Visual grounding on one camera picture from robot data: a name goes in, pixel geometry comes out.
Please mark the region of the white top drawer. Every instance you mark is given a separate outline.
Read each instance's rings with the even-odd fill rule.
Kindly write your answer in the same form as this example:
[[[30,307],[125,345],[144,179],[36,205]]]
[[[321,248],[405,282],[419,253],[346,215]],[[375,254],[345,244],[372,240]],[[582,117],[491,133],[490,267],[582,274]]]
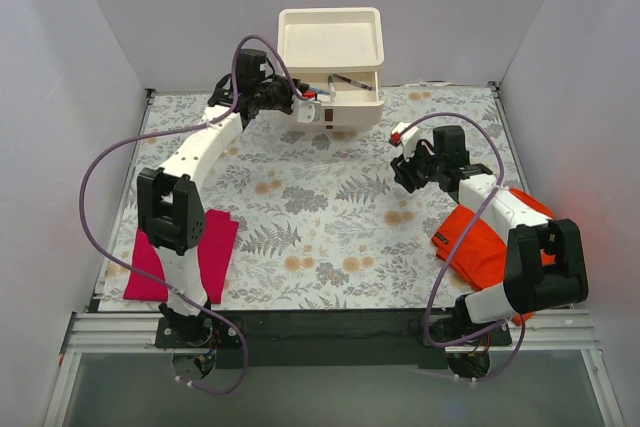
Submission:
[[[328,92],[328,75],[332,74],[295,74],[295,77],[317,90]],[[378,73],[352,72],[342,75],[373,86],[374,90],[362,90],[334,77],[335,101],[331,102],[330,96],[318,95],[322,104],[320,120],[311,124],[301,124],[297,123],[292,115],[286,121],[287,129],[296,132],[360,132],[378,124],[384,108],[384,101],[379,93]]]

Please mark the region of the dark blue pen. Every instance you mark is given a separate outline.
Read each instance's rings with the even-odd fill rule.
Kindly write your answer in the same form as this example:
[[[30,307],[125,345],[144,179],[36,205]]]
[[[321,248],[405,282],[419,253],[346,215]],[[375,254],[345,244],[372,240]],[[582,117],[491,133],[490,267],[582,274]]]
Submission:
[[[349,85],[352,85],[352,86],[354,86],[356,88],[359,88],[359,89],[362,89],[362,90],[366,90],[366,91],[373,91],[374,90],[373,86],[370,86],[370,85],[365,84],[363,82],[351,79],[349,77],[346,77],[346,76],[343,76],[343,75],[340,75],[340,74],[332,74],[332,75],[336,79],[338,79],[338,80],[340,80],[340,81],[342,81],[344,83],[347,83]]]

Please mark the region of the white green pen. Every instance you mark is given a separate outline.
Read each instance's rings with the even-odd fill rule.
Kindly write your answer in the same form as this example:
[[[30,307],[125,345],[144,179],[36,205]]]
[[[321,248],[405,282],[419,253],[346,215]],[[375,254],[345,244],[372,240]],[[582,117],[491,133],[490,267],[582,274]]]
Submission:
[[[327,84],[328,84],[328,92],[329,92],[331,102],[334,102],[336,99],[336,88],[335,88],[333,75],[328,75]]]

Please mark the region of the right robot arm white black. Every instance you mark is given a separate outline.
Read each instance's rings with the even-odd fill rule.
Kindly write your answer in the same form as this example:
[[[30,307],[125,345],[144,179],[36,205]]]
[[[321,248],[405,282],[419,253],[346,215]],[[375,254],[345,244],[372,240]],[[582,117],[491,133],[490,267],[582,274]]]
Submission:
[[[425,320],[430,344],[475,344],[498,321],[587,299],[589,283],[577,224],[554,220],[528,206],[502,188],[488,167],[472,163],[462,127],[437,127],[432,141],[426,141],[417,127],[400,123],[390,142],[402,149],[391,162],[397,183],[410,193],[436,183],[471,211],[464,236],[484,223],[506,247],[501,281],[460,296],[448,316]]]

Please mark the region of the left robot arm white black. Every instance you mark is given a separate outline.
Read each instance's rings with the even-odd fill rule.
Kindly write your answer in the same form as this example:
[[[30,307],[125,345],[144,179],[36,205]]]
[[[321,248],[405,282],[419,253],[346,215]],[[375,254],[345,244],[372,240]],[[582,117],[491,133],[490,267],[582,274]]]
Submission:
[[[206,230],[200,189],[215,161],[260,111],[293,112],[293,87],[285,77],[266,72],[272,68],[266,52],[241,49],[234,73],[214,88],[198,129],[160,166],[137,176],[138,228],[169,284],[160,310],[181,319],[178,334],[193,347],[205,345],[213,333],[211,320],[200,314],[208,302],[197,253]]]

